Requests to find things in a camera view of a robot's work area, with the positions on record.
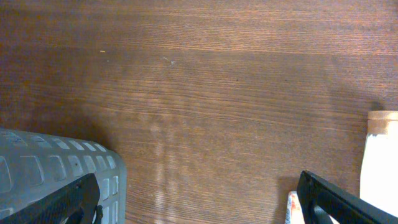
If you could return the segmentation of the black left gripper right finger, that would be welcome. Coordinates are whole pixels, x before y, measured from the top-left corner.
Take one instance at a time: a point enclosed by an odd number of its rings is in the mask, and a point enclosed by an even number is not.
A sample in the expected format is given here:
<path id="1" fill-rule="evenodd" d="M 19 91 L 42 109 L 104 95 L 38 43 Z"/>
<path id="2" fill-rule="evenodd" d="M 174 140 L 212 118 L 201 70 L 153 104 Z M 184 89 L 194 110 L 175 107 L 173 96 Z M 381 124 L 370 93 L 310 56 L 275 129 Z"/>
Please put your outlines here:
<path id="1" fill-rule="evenodd" d="M 397 217 L 307 170 L 300 174 L 297 195 L 306 224 L 332 224 L 332 220 L 338 223 L 397 224 Z"/>

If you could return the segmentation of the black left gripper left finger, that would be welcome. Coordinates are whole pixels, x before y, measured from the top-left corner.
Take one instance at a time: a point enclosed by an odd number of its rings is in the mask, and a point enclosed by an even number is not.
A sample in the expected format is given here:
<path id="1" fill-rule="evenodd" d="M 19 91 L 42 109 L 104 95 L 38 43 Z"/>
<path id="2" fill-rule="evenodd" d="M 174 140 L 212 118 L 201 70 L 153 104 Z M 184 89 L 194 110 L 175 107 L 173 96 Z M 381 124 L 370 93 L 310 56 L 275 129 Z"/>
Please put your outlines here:
<path id="1" fill-rule="evenodd" d="M 103 207 L 99 199 L 96 177 L 89 173 L 3 218 L 1 223 L 101 224 Z"/>

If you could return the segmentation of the small orange carton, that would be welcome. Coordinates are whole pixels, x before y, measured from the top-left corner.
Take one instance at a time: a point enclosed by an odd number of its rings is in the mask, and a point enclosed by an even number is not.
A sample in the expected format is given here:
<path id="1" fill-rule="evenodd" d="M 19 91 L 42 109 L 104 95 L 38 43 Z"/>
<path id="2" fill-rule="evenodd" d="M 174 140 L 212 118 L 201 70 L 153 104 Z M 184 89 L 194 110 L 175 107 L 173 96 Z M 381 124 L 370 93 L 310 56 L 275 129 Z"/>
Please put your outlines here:
<path id="1" fill-rule="evenodd" d="M 316 206 L 314 211 L 316 211 L 322 220 L 325 220 L 327 223 L 339 224 L 338 221 L 325 213 L 325 211 L 319 206 Z M 288 194 L 285 224 L 305 224 L 302 208 L 296 191 L 290 191 Z"/>

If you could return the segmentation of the white tube with tan cap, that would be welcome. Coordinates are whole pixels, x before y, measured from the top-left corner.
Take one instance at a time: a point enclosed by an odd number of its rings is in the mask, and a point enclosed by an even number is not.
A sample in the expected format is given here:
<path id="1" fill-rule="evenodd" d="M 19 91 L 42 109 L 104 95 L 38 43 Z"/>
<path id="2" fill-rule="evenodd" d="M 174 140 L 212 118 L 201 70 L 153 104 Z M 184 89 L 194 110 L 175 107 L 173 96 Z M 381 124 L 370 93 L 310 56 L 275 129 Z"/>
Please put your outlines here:
<path id="1" fill-rule="evenodd" d="M 370 111 L 360 199 L 397 216 L 397 111 Z"/>

